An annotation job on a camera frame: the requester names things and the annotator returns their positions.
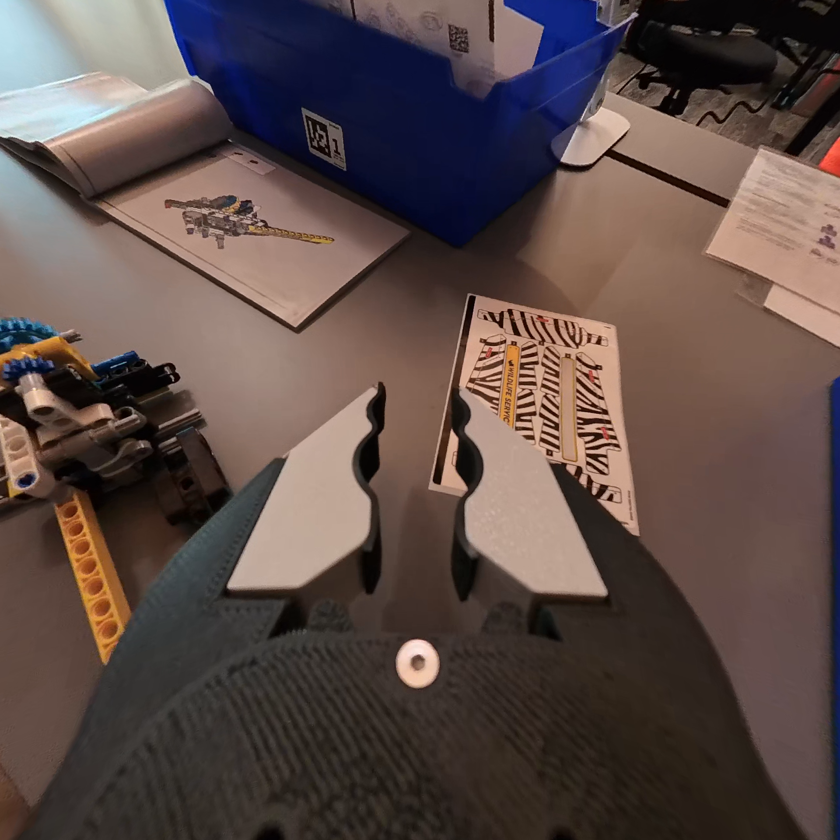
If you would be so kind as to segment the zebra striped sticker sheet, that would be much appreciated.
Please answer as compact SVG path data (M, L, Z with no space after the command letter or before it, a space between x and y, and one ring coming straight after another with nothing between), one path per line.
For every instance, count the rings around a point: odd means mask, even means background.
M464 388L639 535L613 325L470 294L451 388Z

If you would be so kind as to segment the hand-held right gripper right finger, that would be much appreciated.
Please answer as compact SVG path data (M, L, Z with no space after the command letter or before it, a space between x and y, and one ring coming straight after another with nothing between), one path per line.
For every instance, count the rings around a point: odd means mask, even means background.
M528 624L558 604L604 605L608 590L550 463L478 396L453 390L455 510L451 574L458 600L517 607Z

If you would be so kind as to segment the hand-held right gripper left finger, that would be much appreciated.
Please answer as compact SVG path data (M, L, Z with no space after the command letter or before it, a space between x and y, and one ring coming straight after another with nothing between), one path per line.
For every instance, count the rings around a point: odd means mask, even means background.
M372 595L382 574L380 504L385 386L369 387L282 459L227 581L245 599L290 598L302 612Z

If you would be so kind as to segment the blue plastic storage bin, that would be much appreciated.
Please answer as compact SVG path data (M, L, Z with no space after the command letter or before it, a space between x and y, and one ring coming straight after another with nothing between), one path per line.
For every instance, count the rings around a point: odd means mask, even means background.
M447 58L310 2L165 2L234 126L451 245L559 165L625 38L596 2L515 2L535 66L483 98Z

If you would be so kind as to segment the blue flat board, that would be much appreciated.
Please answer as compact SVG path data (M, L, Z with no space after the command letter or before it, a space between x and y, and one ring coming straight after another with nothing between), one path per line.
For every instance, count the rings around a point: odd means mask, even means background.
M839 377L829 386L829 512L833 562L839 556Z

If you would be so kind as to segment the black office chair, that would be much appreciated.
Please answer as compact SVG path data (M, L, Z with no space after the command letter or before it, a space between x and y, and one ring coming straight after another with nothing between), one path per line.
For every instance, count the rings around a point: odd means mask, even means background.
M838 51L838 2L644 1L624 50L637 88L666 86L656 109L678 117L695 91L769 84L787 39Z

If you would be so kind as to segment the white cardboard box in bin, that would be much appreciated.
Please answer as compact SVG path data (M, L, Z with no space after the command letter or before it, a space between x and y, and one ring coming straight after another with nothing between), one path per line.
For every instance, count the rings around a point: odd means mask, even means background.
M313 1L449 60L455 84L484 98L497 81L494 1Z

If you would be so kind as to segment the laminated printed paper sheet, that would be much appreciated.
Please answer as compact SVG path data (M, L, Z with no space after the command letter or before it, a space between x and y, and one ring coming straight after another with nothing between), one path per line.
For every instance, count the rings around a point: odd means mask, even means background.
M706 255L839 313L839 178L760 148Z

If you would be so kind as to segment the lego instruction booklet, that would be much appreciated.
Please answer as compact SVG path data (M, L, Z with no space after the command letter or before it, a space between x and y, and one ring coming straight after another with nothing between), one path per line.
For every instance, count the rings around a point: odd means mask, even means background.
M2 94L2 147L299 331L410 236L232 141L211 89L102 72Z

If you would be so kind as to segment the plain white paper sheet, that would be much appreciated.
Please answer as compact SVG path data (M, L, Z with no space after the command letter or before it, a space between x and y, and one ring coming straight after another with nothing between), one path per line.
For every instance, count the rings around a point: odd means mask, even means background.
M493 3L492 77L504 81L533 68L544 26L502 1Z

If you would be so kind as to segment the partly built lego model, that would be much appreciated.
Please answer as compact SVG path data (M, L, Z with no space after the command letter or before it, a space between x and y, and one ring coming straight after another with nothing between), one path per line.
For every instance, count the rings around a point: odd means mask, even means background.
M173 363L135 351L89 362L76 330L1 320L2 517L54 508L87 621L107 664L131 617L97 506L154 486L164 518L200 528L232 497L203 435L206 420Z

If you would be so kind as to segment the white monitor stand base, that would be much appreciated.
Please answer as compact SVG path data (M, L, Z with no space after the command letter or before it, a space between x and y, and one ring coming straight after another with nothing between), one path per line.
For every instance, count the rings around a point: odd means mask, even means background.
M630 130L620 113L604 107L606 88L599 86L575 126L553 138L550 150L570 170L584 170L598 162Z

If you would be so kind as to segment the white paper in clear sleeve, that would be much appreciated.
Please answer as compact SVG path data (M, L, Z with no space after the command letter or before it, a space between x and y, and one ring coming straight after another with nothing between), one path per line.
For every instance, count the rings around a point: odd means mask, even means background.
M756 276L743 276L738 294L758 308L839 348L837 312Z

